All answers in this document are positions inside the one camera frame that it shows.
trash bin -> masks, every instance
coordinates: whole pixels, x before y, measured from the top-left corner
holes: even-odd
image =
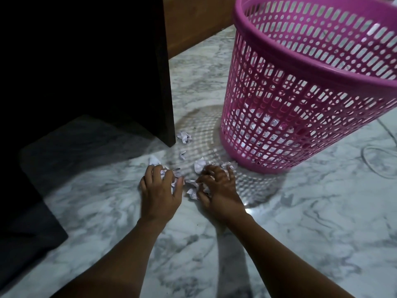
[[[236,0],[221,142],[282,173],[397,106],[397,8],[378,0]]]

basket rim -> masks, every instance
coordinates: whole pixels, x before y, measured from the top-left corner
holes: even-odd
[[[396,11],[397,15],[397,7],[386,3],[384,1],[380,0],[367,0],[369,2],[375,2],[377,5],[381,6],[386,6],[389,8],[392,8],[393,10]],[[375,86],[382,86],[382,87],[387,87],[391,89],[397,89],[397,78],[396,79],[382,79],[379,77],[375,76],[370,76],[370,75],[363,75],[359,73],[354,73],[346,70],[341,70],[335,67],[332,67],[331,65],[325,64],[321,61],[317,61],[315,59],[311,59],[310,57],[307,57],[303,54],[300,54],[298,52],[292,51],[288,49],[287,47],[277,43],[275,40],[269,38],[267,35],[262,33],[259,29],[257,29],[251,22],[247,19],[247,17],[244,14],[243,8],[242,8],[243,0],[236,0],[235,6],[234,6],[234,14],[235,17],[238,18],[238,23],[235,23],[236,29],[239,29],[240,26],[243,27],[244,31],[254,38],[256,40],[261,40],[265,42],[266,44],[270,45],[270,47],[283,52],[288,59],[283,59],[283,61],[299,61],[301,64],[307,64],[309,66],[312,66],[316,69],[319,69],[325,73],[329,73],[334,76],[339,76],[343,77],[346,80],[353,81],[355,83],[362,83],[362,84],[369,84],[369,85],[375,85]]]

wooden baseboard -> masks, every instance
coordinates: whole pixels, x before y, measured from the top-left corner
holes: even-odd
[[[168,58],[232,24],[236,0],[163,0]]]

white marble floor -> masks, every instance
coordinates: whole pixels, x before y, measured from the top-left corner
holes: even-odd
[[[23,169],[69,239],[4,298],[47,298],[121,240],[139,218],[137,185],[150,154],[191,176],[201,156],[227,158],[218,128],[233,41],[230,27],[170,60],[176,129],[190,132],[191,144],[167,148],[136,125],[120,130],[84,116],[23,150]],[[397,132],[397,109],[381,119]],[[374,121],[287,175],[239,168],[237,186],[261,226],[351,294],[397,297],[397,182],[363,163],[368,144],[393,148]],[[397,167],[378,152],[370,161]],[[236,238],[187,198],[156,242],[141,296],[269,297]]]

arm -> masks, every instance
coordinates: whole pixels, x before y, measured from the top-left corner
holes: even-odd
[[[161,165],[149,166],[141,180],[142,213],[135,228],[91,268],[52,298],[139,297],[151,250],[182,200],[183,178],[171,194],[172,170],[161,180]]]
[[[229,167],[229,177],[213,165],[206,167],[206,173],[209,175],[197,180],[211,191],[211,199],[202,188],[198,193],[204,208],[223,221],[240,240],[272,298],[352,297],[267,233],[246,213]]]

